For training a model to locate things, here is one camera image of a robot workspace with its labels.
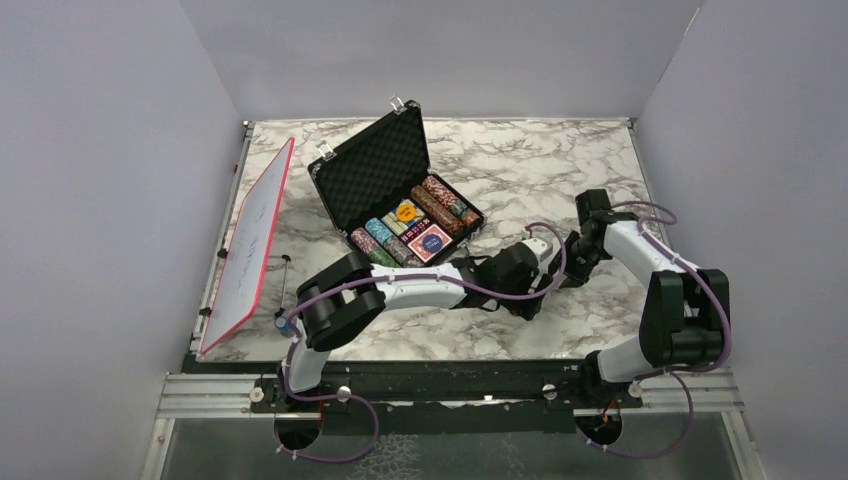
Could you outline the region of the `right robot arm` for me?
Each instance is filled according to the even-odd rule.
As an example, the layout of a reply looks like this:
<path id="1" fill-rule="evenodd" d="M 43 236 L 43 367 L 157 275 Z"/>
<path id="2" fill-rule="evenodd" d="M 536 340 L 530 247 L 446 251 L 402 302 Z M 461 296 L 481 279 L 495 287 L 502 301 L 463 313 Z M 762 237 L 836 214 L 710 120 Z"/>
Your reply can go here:
<path id="1" fill-rule="evenodd" d="M 600 407 L 617 385 L 721 366 L 731 351 L 728 277 L 680 257 L 647 229 L 649 218 L 615 210 L 604 189 L 579 194 L 576 208 L 580 229 L 566 240 L 560 288 L 583 286 L 598 264 L 616 259 L 647 290 L 637 335 L 586 357 L 579 398 Z"/>

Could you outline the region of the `black poker case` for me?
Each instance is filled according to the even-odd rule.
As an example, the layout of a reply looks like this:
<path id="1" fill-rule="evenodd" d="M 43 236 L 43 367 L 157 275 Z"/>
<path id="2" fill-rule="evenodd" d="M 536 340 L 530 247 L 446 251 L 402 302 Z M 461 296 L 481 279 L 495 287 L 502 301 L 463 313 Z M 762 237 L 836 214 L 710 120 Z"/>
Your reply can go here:
<path id="1" fill-rule="evenodd" d="M 420 105 L 397 96 L 390 104 L 390 113 L 338 146 L 321 143 L 321 156 L 307 171 L 332 224 L 353 250 L 387 266 L 435 266 L 478 235 L 486 216 L 433 170 Z M 382 217 L 403 199 L 426 217 L 397 236 Z M 452 243 L 423 263 L 407 244 L 433 224 Z"/>

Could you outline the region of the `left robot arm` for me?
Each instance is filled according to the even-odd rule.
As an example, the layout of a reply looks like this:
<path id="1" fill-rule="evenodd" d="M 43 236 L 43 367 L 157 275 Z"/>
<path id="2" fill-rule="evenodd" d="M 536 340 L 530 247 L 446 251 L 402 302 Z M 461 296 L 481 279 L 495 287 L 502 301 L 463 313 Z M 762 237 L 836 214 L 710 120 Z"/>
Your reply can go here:
<path id="1" fill-rule="evenodd" d="M 276 396 L 290 410 L 309 406 L 330 353 L 385 312 L 504 307 L 529 320 L 552 280 L 542 267 L 560 262 L 559 248 L 539 238 L 522 240 L 494 256 L 420 268 L 386 267 L 362 253 L 350 253 L 298 287 L 297 305 L 287 319 L 296 338 L 282 361 Z"/>

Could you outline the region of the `orange dealer button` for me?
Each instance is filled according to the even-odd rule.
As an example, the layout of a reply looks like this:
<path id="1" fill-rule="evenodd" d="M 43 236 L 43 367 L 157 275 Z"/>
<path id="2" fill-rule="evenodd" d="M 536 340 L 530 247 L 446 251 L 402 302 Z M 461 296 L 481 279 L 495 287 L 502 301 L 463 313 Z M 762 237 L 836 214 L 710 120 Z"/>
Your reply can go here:
<path id="1" fill-rule="evenodd" d="M 395 217 L 402 223 L 413 222 L 419 217 L 418 209 L 413 203 L 402 202 L 395 209 Z"/>

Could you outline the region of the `blue dealer button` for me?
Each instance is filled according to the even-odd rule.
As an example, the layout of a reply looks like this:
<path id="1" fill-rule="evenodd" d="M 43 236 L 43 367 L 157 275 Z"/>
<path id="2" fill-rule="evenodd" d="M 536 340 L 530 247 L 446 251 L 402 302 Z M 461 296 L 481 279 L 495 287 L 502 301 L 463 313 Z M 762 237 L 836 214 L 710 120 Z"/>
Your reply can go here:
<path id="1" fill-rule="evenodd" d="M 428 234 L 423 237 L 421 246 L 429 253 L 437 253 L 443 247 L 443 240 L 437 234 Z"/>

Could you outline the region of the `red card deck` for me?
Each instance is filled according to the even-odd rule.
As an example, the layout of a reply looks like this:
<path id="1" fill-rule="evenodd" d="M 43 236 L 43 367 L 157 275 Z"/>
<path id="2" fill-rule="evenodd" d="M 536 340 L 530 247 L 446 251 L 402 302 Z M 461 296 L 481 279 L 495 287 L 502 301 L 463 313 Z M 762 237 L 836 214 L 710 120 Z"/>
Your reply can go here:
<path id="1" fill-rule="evenodd" d="M 429 225 L 412 238 L 407 246 L 423 263 L 433 260 L 452 243 L 452 238 L 438 225 Z"/>

